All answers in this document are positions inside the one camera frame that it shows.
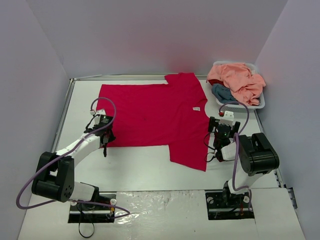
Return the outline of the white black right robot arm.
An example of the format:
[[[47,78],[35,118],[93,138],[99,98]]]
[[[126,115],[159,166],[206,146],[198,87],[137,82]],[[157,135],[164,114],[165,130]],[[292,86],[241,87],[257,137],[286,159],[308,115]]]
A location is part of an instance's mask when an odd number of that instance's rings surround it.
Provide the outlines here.
[[[278,154],[262,132],[251,136],[241,134],[240,122],[226,116],[209,118],[208,134],[214,135],[213,157],[219,162],[233,161],[230,180],[222,189],[222,202],[229,207],[240,197],[251,197],[251,186],[262,176],[276,170],[280,165]]]

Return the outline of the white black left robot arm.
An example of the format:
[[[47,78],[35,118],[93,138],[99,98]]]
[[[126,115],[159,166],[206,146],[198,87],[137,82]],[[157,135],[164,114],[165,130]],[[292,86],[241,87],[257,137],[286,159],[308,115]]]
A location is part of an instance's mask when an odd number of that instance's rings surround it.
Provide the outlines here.
[[[101,203],[99,188],[75,181],[75,168],[89,154],[103,149],[107,156],[107,145],[114,141],[112,116],[98,115],[98,123],[86,128],[82,136],[69,146],[56,152],[44,152],[39,158],[31,191],[52,201],[82,201],[89,209]]]

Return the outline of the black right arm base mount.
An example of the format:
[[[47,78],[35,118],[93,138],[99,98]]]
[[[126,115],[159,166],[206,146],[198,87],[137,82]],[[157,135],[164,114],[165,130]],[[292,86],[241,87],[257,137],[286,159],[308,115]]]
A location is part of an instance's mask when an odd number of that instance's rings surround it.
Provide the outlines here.
[[[205,191],[207,216],[210,221],[254,219],[253,211],[248,208],[248,194],[234,195],[225,201],[222,190]]]

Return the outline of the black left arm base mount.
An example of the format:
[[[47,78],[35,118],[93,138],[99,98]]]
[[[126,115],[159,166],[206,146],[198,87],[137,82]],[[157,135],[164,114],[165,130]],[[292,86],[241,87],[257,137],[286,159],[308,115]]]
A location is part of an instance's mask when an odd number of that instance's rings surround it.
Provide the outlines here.
[[[107,206],[72,202],[69,207],[68,224],[114,223],[115,210]]]

